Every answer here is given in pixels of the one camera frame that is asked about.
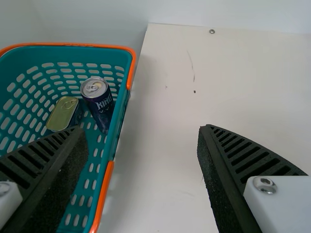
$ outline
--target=blue drink can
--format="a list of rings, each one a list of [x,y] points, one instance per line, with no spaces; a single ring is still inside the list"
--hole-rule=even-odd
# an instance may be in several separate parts
[[[81,84],[80,91],[99,130],[107,134],[115,107],[107,81],[101,77],[89,78]]]

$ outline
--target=can top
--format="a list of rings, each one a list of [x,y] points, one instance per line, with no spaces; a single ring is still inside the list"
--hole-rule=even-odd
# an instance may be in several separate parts
[[[75,97],[60,98],[47,121],[47,129],[55,132],[67,128],[78,104],[79,100]]]
[[[101,77],[92,77],[85,80],[80,87],[81,94],[86,98],[97,98],[103,95],[108,88],[108,83]]]

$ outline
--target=screw head on wall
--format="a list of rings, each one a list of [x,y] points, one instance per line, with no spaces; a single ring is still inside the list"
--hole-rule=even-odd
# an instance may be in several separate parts
[[[277,191],[276,184],[269,178],[257,176],[253,179],[253,185],[257,190],[266,194],[274,194]]]

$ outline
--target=white table surface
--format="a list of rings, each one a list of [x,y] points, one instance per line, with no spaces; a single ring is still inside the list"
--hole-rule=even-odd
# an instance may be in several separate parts
[[[218,232],[196,156],[202,125],[311,174],[311,36],[208,31],[149,24],[99,233]]]

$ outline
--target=white wall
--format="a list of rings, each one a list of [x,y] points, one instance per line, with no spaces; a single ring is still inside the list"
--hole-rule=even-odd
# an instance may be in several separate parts
[[[140,51],[148,22],[311,33],[308,0],[32,0],[52,40]]]
[[[0,48],[48,38],[30,0],[0,0]]]

